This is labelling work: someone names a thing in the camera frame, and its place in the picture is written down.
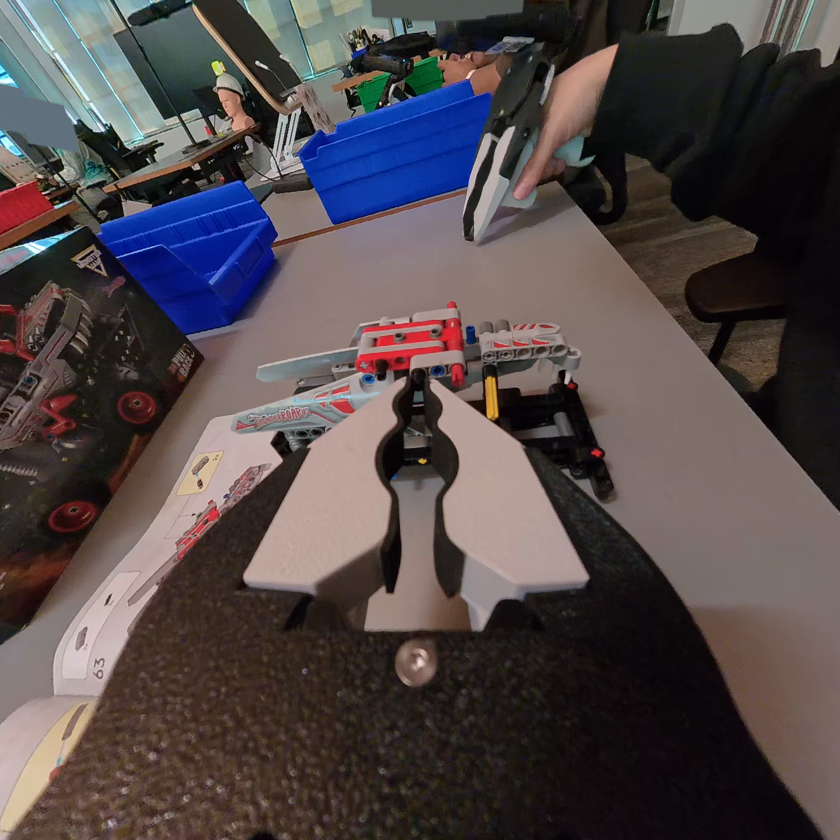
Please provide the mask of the green storage bin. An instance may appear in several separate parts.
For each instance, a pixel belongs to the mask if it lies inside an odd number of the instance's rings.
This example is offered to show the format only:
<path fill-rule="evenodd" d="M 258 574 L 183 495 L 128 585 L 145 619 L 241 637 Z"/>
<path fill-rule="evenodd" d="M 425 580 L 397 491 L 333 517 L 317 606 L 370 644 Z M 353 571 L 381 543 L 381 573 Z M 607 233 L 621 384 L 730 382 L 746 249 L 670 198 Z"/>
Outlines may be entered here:
<path fill-rule="evenodd" d="M 380 72 L 355 85 L 365 113 L 373 112 L 382 97 L 388 75 Z M 435 57 L 422 59 L 414 64 L 413 73 L 406 77 L 406 89 L 411 88 L 414 96 L 424 95 L 443 86 L 443 74 Z"/>

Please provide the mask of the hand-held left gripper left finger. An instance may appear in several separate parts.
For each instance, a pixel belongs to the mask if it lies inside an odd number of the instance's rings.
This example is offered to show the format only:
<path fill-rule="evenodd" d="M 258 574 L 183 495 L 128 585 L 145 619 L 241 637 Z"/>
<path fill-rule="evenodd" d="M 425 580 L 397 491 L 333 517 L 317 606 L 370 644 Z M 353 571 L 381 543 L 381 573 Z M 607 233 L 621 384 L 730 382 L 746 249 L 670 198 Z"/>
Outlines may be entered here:
<path fill-rule="evenodd" d="M 317 597 L 394 592 L 402 540 L 392 480 L 412 406 L 412 381 L 395 381 L 308 447 L 244 583 Z"/>

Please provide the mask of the person's right forearm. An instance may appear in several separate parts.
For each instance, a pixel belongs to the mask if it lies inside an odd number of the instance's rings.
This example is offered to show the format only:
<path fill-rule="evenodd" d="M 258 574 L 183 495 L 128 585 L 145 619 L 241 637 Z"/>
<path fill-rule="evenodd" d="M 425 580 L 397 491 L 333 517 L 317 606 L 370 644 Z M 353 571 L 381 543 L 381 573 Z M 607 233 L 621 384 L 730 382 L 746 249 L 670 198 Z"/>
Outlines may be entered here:
<path fill-rule="evenodd" d="M 823 209 L 838 150 L 838 71 L 817 49 L 744 53 L 729 24 L 625 36 L 584 148 L 650 163 L 691 221 L 797 242 Z"/>

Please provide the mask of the blue plastic storage bin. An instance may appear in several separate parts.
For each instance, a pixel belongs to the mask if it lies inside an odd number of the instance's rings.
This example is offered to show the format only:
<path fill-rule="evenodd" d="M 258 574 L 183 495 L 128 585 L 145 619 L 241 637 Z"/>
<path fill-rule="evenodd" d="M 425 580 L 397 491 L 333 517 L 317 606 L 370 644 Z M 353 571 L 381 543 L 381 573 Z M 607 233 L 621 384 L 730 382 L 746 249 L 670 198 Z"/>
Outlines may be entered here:
<path fill-rule="evenodd" d="M 318 131 L 299 158 L 331 223 L 466 187 L 491 100 L 466 80 Z"/>
<path fill-rule="evenodd" d="M 99 234 L 185 334 L 237 319 L 276 262 L 276 236 L 244 182 L 112 220 Z"/>

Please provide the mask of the red grey brick truck model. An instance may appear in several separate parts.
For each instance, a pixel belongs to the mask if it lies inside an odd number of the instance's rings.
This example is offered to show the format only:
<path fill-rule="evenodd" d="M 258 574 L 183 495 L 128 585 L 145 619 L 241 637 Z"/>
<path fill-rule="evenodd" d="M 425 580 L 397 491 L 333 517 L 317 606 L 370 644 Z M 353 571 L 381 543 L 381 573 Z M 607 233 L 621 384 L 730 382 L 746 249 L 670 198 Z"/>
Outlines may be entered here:
<path fill-rule="evenodd" d="M 404 318 L 363 322 L 350 346 L 264 364 L 262 382 L 297 382 L 287 398 L 234 415 L 238 435 L 272 433 L 279 456 L 310 445 L 394 381 L 416 371 L 452 392 L 477 383 L 468 402 L 605 500 L 614 489 L 605 451 L 592 430 L 573 373 L 581 352 L 553 322 L 508 320 L 464 325 L 457 304 Z"/>

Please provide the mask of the person's right hand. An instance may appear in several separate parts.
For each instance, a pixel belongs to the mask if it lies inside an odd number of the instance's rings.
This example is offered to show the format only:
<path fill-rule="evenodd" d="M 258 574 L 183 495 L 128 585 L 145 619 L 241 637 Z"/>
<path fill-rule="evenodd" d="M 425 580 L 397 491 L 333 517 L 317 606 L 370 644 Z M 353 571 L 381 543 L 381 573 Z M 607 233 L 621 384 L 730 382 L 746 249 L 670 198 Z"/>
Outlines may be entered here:
<path fill-rule="evenodd" d="M 542 110 L 539 138 L 518 179 L 514 198 L 527 198 L 541 181 L 564 171 L 565 163 L 553 154 L 575 136 L 592 129 L 617 50 L 618 45 L 601 49 L 553 80 Z"/>

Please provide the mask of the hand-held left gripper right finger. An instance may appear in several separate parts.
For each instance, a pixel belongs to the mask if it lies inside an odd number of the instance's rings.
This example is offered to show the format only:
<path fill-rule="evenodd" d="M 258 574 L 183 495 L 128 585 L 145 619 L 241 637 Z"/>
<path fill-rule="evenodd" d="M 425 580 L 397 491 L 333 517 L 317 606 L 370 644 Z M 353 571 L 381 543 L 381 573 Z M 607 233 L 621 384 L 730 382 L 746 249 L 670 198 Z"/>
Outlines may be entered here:
<path fill-rule="evenodd" d="M 500 602 L 580 590 L 590 580 L 525 447 L 441 385 L 426 381 L 435 501 L 434 567 L 482 631 Z"/>

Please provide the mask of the open building instruction booklet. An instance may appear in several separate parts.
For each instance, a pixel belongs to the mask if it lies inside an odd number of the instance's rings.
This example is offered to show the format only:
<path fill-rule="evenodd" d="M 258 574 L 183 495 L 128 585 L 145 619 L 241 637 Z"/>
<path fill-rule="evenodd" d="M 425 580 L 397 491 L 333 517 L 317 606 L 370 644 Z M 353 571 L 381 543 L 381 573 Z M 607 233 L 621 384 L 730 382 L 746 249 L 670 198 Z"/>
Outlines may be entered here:
<path fill-rule="evenodd" d="M 143 537 L 88 599 L 61 638 L 53 691 L 1 727 L 2 837 L 64 767 L 152 595 L 187 551 L 280 463 L 274 430 L 234 430 L 215 418 Z"/>

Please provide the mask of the white board stand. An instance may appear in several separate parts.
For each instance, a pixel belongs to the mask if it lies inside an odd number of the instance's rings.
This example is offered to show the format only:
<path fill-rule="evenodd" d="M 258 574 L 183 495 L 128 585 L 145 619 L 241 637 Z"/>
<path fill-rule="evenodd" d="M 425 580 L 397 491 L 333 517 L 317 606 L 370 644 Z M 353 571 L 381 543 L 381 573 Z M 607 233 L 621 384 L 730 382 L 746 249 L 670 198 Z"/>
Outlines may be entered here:
<path fill-rule="evenodd" d="M 295 149 L 302 113 L 303 107 L 298 104 L 289 113 L 279 115 L 275 139 L 270 151 L 271 167 L 263 176 L 265 180 L 279 182 L 289 176 L 306 175 L 303 163 Z"/>

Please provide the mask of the black curved wooden board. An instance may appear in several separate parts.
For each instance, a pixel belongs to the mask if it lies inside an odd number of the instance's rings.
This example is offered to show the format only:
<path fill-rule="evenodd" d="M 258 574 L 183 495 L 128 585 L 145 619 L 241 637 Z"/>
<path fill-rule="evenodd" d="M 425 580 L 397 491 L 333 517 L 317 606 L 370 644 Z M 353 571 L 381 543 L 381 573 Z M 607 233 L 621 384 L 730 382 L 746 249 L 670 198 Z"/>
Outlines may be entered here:
<path fill-rule="evenodd" d="M 295 99 L 301 77 L 240 2 L 193 1 L 192 8 L 266 104 L 283 116 L 301 108 Z"/>

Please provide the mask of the red storage bin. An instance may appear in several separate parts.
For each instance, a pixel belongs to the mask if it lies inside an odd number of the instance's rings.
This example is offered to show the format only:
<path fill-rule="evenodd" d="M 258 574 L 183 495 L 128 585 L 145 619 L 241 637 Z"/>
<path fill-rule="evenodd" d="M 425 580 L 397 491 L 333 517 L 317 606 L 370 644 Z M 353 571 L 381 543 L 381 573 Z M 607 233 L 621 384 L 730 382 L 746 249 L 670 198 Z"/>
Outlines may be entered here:
<path fill-rule="evenodd" d="M 1 192 L 1 234 L 54 209 L 37 182 L 21 183 Z"/>

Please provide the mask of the black toy set box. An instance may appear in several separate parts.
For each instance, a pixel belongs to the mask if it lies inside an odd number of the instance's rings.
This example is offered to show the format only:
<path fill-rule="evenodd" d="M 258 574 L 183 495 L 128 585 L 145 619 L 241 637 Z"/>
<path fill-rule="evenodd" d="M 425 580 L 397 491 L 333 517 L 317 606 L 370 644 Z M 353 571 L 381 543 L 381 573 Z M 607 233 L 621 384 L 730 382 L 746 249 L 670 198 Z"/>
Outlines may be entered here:
<path fill-rule="evenodd" d="M 1 641 L 33 620 L 203 356 L 90 230 L 1 274 Z"/>

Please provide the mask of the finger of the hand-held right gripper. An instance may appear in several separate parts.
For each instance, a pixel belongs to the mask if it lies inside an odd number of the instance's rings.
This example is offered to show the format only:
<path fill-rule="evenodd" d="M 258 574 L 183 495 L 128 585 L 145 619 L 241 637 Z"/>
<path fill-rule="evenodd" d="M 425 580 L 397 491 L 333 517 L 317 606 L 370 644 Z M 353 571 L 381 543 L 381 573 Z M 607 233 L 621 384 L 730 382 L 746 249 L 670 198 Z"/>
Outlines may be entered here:
<path fill-rule="evenodd" d="M 465 195 L 462 213 L 464 239 L 482 239 L 501 201 L 501 141 L 492 132 L 481 139 Z"/>
<path fill-rule="evenodd" d="M 528 200 L 516 199 L 513 192 L 525 164 L 531 158 L 535 144 L 533 133 L 534 129 L 507 128 L 498 137 L 500 148 L 502 149 L 502 163 L 500 165 L 502 190 L 499 191 L 499 193 L 502 193 L 502 196 L 500 197 L 497 210 L 502 206 L 526 207 L 532 202 L 530 198 Z M 480 241 L 481 239 L 474 239 L 476 244 Z"/>

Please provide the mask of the mannequin head white helmet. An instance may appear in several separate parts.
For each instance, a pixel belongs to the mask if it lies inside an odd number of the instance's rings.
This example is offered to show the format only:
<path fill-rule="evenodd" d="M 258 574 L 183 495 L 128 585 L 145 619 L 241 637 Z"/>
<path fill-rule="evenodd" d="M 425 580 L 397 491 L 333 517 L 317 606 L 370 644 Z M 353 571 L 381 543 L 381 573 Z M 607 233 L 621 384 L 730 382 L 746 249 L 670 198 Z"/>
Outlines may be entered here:
<path fill-rule="evenodd" d="M 231 122 L 233 131 L 251 131 L 257 123 L 245 110 L 245 92 L 239 81 L 224 72 L 216 78 L 213 90 Z"/>

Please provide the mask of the grey desk with wooden edge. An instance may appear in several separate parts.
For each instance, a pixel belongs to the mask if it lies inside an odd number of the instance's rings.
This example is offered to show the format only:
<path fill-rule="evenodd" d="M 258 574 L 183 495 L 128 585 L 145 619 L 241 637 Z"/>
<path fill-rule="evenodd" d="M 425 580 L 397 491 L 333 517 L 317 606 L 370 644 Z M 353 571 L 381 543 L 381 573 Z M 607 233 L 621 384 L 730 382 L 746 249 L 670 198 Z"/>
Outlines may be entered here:
<path fill-rule="evenodd" d="M 319 235 L 325 235 L 334 230 L 364 224 L 368 221 L 399 214 L 425 205 L 447 201 L 450 198 L 462 198 L 465 194 L 466 189 L 461 188 L 456 191 L 441 193 L 377 213 L 363 215 L 343 223 L 333 223 L 330 221 L 321 199 L 314 190 L 282 194 L 272 193 L 261 206 L 266 211 L 266 214 L 276 229 L 276 238 L 272 247 L 277 249 Z"/>

